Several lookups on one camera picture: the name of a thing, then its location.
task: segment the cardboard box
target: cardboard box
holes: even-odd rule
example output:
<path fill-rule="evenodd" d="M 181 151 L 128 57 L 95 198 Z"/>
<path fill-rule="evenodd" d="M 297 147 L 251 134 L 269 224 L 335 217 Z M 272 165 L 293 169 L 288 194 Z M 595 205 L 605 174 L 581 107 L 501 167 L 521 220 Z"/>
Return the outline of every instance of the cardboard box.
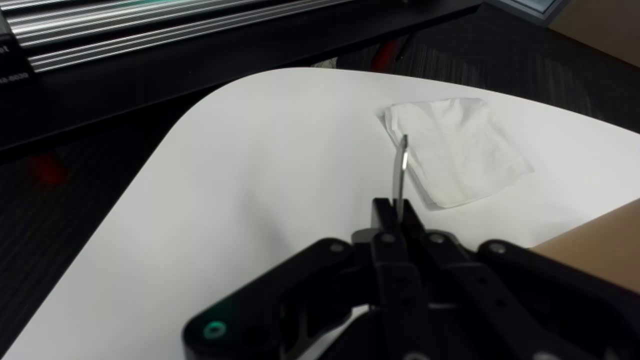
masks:
<path fill-rule="evenodd" d="M 640 294 L 640 201 L 560 234 L 535 253 Z"/>

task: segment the gray floor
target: gray floor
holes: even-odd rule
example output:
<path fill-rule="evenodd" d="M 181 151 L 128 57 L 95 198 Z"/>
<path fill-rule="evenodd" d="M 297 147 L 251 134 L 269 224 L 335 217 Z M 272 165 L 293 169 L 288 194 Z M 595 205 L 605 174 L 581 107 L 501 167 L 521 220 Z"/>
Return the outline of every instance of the gray floor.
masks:
<path fill-rule="evenodd" d="M 371 69 L 374 48 L 340 59 Z M 396 75 L 490 89 L 640 132 L 640 71 L 501 10 L 418 32 Z M 0 167 L 0 354 L 38 309 L 173 125 L 155 119 L 53 152 L 69 181 L 44 187 L 23 158 Z"/>

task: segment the white cloth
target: white cloth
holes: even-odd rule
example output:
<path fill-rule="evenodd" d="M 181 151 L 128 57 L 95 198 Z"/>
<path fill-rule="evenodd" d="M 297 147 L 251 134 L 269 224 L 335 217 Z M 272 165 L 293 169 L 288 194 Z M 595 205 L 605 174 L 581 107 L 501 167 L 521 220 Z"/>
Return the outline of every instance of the white cloth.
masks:
<path fill-rule="evenodd" d="M 396 105 L 382 123 L 396 147 L 409 134 L 409 174 L 430 208 L 465 206 L 533 172 L 481 98 Z"/>

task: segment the screw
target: screw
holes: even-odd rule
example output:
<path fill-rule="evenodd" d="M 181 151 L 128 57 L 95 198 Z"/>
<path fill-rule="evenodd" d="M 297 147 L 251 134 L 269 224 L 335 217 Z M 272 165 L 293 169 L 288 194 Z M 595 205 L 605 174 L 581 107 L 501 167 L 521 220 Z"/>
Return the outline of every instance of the screw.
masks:
<path fill-rule="evenodd" d="M 428 360 L 428 357 L 423 352 L 411 352 L 403 360 Z"/>
<path fill-rule="evenodd" d="M 384 233 L 382 243 L 393 245 L 393 243 L 396 243 L 396 238 L 393 234 Z"/>
<path fill-rule="evenodd" d="M 430 241 L 433 241 L 434 245 L 444 245 L 442 234 L 433 234 Z"/>
<path fill-rule="evenodd" d="M 533 357 L 533 360 L 560 360 L 560 358 L 556 354 L 540 350 Z"/>
<path fill-rule="evenodd" d="M 220 322 L 220 320 L 214 320 L 214 322 L 208 322 L 205 329 L 202 329 L 202 336 L 205 340 L 219 340 L 226 334 L 226 325 Z"/>
<path fill-rule="evenodd" d="M 496 254 L 506 254 L 506 246 L 504 246 L 504 245 L 499 245 L 499 243 L 496 243 L 496 245 L 490 245 L 490 251 L 496 253 Z"/>
<path fill-rule="evenodd" d="M 332 246 L 329 246 L 329 251 L 332 251 L 332 253 L 345 253 L 345 245 L 332 245 Z"/>

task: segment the green led light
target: green led light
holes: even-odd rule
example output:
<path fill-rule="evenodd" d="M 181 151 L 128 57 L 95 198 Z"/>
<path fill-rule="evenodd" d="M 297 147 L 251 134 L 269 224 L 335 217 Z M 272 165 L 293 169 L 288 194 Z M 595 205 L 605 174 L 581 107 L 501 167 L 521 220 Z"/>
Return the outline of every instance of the green led light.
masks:
<path fill-rule="evenodd" d="M 220 320 L 208 322 L 208 325 L 202 329 L 202 336 L 205 336 L 206 340 L 219 340 L 219 339 L 226 336 L 226 325 L 220 322 Z"/>

